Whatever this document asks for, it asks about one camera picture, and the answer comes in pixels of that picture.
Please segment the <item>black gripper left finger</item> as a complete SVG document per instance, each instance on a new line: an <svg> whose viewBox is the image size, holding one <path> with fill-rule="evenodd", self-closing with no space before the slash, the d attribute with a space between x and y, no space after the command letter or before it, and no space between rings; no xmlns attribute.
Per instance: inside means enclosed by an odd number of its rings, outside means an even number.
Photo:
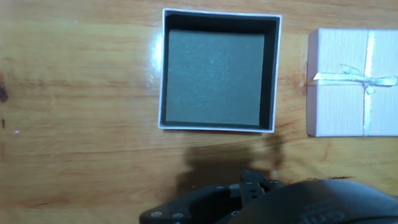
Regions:
<svg viewBox="0 0 398 224"><path fill-rule="evenodd" d="M144 211L140 224L228 223L255 198L255 183L210 185Z"/></svg>

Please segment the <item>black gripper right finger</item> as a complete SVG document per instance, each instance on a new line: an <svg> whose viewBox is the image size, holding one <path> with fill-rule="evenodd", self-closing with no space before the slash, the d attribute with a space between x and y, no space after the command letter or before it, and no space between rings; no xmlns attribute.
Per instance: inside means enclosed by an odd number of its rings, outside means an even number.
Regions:
<svg viewBox="0 0 398 224"><path fill-rule="evenodd" d="M243 171L241 174L241 198L256 199L266 193L281 188L279 180L268 180L259 171Z"/></svg>

